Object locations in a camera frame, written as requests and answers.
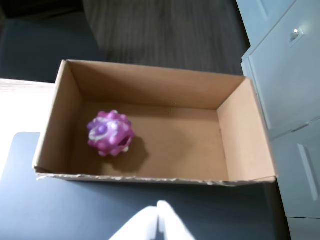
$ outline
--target white tabletop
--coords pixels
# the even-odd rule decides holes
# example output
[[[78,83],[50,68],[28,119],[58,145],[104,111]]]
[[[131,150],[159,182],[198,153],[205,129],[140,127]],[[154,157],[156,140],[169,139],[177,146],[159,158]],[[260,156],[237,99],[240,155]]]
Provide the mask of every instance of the white tabletop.
[[[0,79],[0,179],[14,136],[44,129],[53,92],[53,83]]]

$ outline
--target black mat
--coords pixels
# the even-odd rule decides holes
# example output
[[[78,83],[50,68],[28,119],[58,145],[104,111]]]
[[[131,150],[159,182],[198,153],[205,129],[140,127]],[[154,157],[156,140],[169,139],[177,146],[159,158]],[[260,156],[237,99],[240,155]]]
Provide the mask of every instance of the black mat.
[[[36,181],[39,133],[18,133],[0,181],[0,239],[107,240],[158,200],[172,205],[197,240],[273,240],[262,185],[218,187]]]

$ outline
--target spiky toy ball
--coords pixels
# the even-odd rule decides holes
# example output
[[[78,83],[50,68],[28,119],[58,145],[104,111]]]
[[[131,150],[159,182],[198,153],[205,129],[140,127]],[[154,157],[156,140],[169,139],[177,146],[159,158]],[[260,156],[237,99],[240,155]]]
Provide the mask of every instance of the spiky toy ball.
[[[126,153],[135,137],[131,125],[125,114],[118,114],[116,110],[100,111],[87,125],[88,145],[96,148],[102,157],[109,154],[115,157],[121,152]]]

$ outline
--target black table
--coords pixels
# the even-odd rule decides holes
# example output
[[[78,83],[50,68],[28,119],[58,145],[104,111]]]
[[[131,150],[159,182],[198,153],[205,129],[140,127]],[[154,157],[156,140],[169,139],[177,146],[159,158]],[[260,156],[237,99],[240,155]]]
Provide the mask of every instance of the black table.
[[[54,83],[62,60],[106,61],[84,12],[10,18],[0,40],[0,78]]]
[[[0,181],[0,239],[107,240],[133,215],[165,200],[197,240],[272,240],[264,186],[219,187],[36,180],[39,133],[18,133]]]

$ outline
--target cardboard box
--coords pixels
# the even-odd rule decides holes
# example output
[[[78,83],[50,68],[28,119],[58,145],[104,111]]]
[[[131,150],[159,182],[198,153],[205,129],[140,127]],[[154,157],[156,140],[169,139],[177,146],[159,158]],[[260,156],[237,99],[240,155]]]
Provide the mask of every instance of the cardboard box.
[[[100,157],[87,124],[128,115],[127,153]],[[40,177],[241,185],[273,182],[275,167],[250,79],[207,72],[67,60],[33,162]]]

